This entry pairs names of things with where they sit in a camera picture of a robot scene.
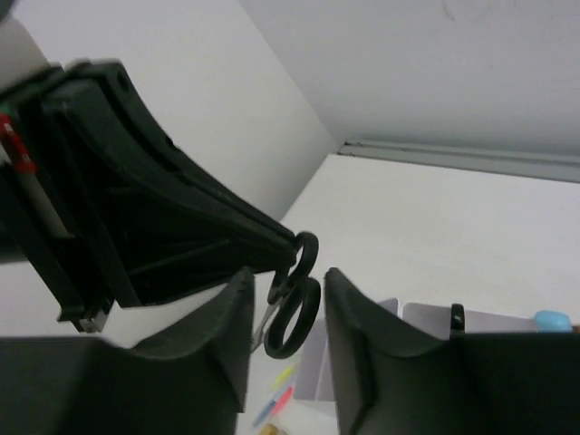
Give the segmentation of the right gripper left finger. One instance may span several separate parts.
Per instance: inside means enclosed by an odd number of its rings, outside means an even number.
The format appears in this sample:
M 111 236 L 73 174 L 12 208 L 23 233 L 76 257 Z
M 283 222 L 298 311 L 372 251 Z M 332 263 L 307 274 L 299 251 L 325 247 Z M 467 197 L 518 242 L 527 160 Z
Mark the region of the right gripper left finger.
M 244 410 L 255 278 L 122 348 L 97 338 L 1 342 L 4 434 L 231 434 Z

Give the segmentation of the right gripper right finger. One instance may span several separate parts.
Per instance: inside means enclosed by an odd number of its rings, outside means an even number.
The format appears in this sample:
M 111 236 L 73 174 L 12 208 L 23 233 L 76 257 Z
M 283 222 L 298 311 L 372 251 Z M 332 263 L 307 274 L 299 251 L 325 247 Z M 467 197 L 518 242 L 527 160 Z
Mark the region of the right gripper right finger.
M 337 268 L 325 322 L 342 434 L 576 434 L 577 333 L 441 340 L 367 298 Z

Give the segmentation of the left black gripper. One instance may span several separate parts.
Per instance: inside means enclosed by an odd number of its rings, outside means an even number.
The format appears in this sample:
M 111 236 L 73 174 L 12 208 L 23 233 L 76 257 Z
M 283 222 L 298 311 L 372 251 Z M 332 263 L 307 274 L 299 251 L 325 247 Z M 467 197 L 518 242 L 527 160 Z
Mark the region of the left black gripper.
M 99 332 L 113 304 L 162 305 L 241 268 L 295 263 L 295 234 L 176 147 L 121 63 L 81 62 L 66 76 L 8 84 L 2 111 L 72 238 L 48 233 L 8 166 L 1 220 L 78 331 Z

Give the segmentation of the yellow eraser block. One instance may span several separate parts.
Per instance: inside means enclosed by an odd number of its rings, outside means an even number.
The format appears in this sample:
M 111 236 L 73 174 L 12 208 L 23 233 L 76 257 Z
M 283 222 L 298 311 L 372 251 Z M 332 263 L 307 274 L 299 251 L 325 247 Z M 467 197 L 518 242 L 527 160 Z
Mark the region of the yellow eraser block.
M 259 431 L 259 435 L 286 435 L 286 432 L 272 423 L 267 423 L 261 431 Z

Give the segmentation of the black handled scissors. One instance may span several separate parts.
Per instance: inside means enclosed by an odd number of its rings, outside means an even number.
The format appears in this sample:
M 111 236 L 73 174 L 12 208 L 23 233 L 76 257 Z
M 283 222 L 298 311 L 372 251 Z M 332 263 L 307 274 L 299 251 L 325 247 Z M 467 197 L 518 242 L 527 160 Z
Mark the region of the black handled scissors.
M 452 304 L 450 307 L 449 338 L 462 336 L 466 332 L 465 309 L 462 304 Z
M 310 276 L 319 253 L 319 240 L 303 231 L 295 237 L 300 256 L 295 268 L 275 273 L 268 290 L 268 307 L 253 333 L 250 351 L 262 347 L 277 360 L 294 355 L 312 330 L 321 303 L 321 286 Z

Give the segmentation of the blue marker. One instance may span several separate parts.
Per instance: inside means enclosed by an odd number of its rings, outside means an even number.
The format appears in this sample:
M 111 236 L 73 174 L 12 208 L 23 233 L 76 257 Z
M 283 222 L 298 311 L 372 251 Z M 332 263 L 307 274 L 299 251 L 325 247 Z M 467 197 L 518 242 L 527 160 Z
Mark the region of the blue marker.
M 534 322 L 540 333 L 572 333 L 575 328 L 570 317 L 558 311 L 538 311 L 534 315 Z

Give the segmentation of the orange pen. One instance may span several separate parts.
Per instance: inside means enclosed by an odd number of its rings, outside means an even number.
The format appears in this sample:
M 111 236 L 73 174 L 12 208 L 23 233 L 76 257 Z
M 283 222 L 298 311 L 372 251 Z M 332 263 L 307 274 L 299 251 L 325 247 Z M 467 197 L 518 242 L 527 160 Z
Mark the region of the orange pen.
M 24 196 L 48 233 L 52 237 L 72 238 L 37 177 L 38 165 L 5 111 L 1 112 L 1 165 L 13 171 Z

